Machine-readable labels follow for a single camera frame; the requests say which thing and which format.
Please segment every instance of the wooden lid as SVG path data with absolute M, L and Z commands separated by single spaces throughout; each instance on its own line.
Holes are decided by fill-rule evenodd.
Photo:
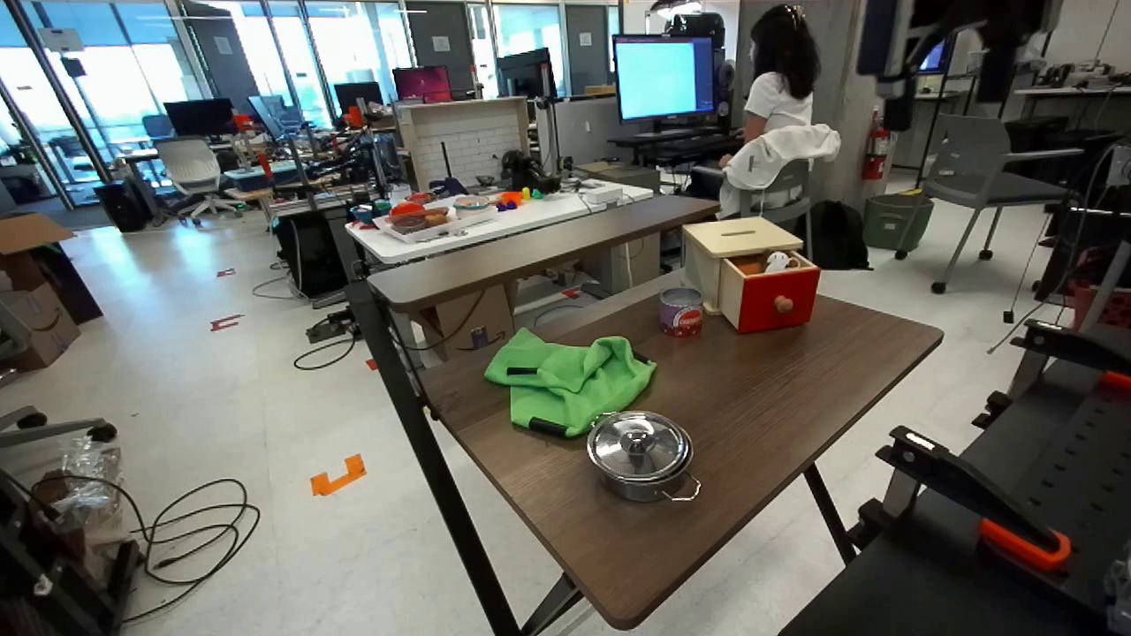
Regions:
M 690 241 L 696 241 L 714 257 L 763 254 L 763 249 L 797 249 L 803 241 L 784 233 L 780 226 L 744 215 L 724 223 L 691 223 L 683 226 Z

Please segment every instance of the table leg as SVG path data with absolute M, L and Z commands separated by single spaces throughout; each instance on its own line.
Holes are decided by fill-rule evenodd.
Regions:
M 379 292 L 361 274 L 350 274 L 347 292 L 350 292 L 350 312 L 361 323 L 361 336 L 363 336 L 372 356 L 379 359 L 388 400 L 398 412 L 398 423 L 412 445 L 412 455 L 423 468 L 431 498 L 439 500 L 439 513 L 457 539 L 457 551 L 460 551 L 464 568 L 485 602 L 490 630 L 495 632 L 520 632 L 520 622 L 498 585 L 498 577 L 495 577 L 490 558 L 479 545 L 479 533 L 474 529 L 474 524 L 466 516 L 466 505 L 464 505 L 464 495 L 453 479 L 453 468 L 431 434 L 431 423 L 423 416 L 423 401 L 412 393 L 412 377 L 405 369 L 411 359 L 397 350 L 397 332 L 392 332 L 397 323 L 392 323 L 388 304 L 383 304 Z
M 817 509 L 824 516 L 828 533 L 834 533 L 834 545 L 836 545 L 836 551 L 842 551 L 842 558 L 847 565 L 854 558 L 854 547 L 851 547 L 851 536 L 847 536 L 847 529 L 844 529 L 844 524 L 836 516 L 834 498 L 824 486 L 824 478 L 820 478 L 817 463 L 806 465 L 806 482 L 808 482 L 808 492 L 817 498 Z
M 538 602 L 538 612 L 526 617 L 522 632 L 544 632 L 546 626 L 556 626 L 584 594 L 571 585 L 570 577 L 560 577 L 544 601 Z

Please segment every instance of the floor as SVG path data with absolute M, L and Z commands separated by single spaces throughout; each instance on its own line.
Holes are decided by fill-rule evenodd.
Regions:
M 873 453 L 894 423 L 965 449 L 987 393 L 1012 380 L 1018 350 L 1001 345 L 1006 340 L 1001 312 L 1012 306 L 1041 215 L 1012 208 L 998 261 L 961 257 L 949 292 L 932 297 L 927 287 L 965 220 L 969 210 L 935 203 L 908 261 L 873 249 L 873 271 L 820 280 L 828 297 L 948 332 L 942 345 L 820 458 L 844 518 L 882 492 L 890 468 Z M 114 420 L 122 436 L 122 482 L 146 516 L 211 478 L 240 478 L 261 505 L 258 533 L 216 580 L 130 622 L 128 636 L 487 632 L 363 345 L 326 369 L 293 366 L 310 350 L 305 329 L 326 312 L 290 297 L 258 215 L 219 220 L 209 230 L 169 223 L 128 236 L 114 226 L 82 230 L 66 241 L 66 254 L 105 316 L 86 323 L 52 366 L 2 386 L 0 405 L 36 401 L 55 420 Z M 517 614 L 526 614 L 558 568 L 445 434 L 443 445 L 498 558 L 502 585 Z M 33 479 L 55 465 L 55 453 L 55 441 L 43 441 L 0 453 L 0 463 Z M 341 473 L 354 453 L 367 473 L 331 498 L 313 498 L 310 478 Z M 793 482 L 636 632 L 776 632 L 836 568 L 808 492 Z M 141 577 L 130 612 L 173 594 Z M 550 632 L 616 630 L 579 602 Z

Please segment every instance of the cardboard box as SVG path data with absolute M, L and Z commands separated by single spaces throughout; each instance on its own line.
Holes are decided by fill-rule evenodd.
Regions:
M 0 292 L 0 312 L 10 315 L 21 329 L 17 340 L 27 341 L 26 352 L 2 356 L 0 366 L 46 366 L 79 340 L 79 323 L 50 282 Z
M 735 332 L 806 323 L 817 304 L 820 267 L 793 249 L 784 271 L 767 271 L 767 254 L 727 257 L 722 271 L 722 315 Z
M 50 247 L 74 236 L 66 226 L 46 215 L 10 215 L 0 220 L 0 271 L 10 280 L 10 289 L 36 289 L 46 282 L 36 247 Z
M 60 241 L 74 236 L 46 215 L 0 220 L 0 289 L 36 289 L 50 282 L 72 321 L 101 316 L 97 300 L 74 271 Z
M 505 282 L 485 287 L 418 315 L 423 345 L 443 359 L 485 350 L 517 332 L 512 289 Z
M 722 306 L 722 271 L 727 257 L 767 254 L 767 249 L 797 249 L 803 241 L 780 226 L 744 215 L 724 223 L 691 223 L 683 226 L 683 266 L 690 282 L 704 292 L 704 306 L 718 315 Z

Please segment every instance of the orange tape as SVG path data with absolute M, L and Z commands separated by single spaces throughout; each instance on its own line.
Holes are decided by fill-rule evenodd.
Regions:
M 1062 571 L 1068 558 L 1071 558 L 1071 536 L 1058 533 L 1058 551 L 1047 551 L 1018 533 L 1012 533 L 1006 525 L 982 518 L 980 524 L 980 536 L 993 547 L 1001 547 L 1003 554 L 1018 558 L 1020 565 L 1034 568 L 1034 571 Z
M 363 458 L 361 455 L 347 455 L 347 473 L 328 479 L 328 473 L 313 473 L 310 478 L 310 492 L 328 498 L 334 492 L 341 492 L 347 482 L 361 479 L 363 478 Z

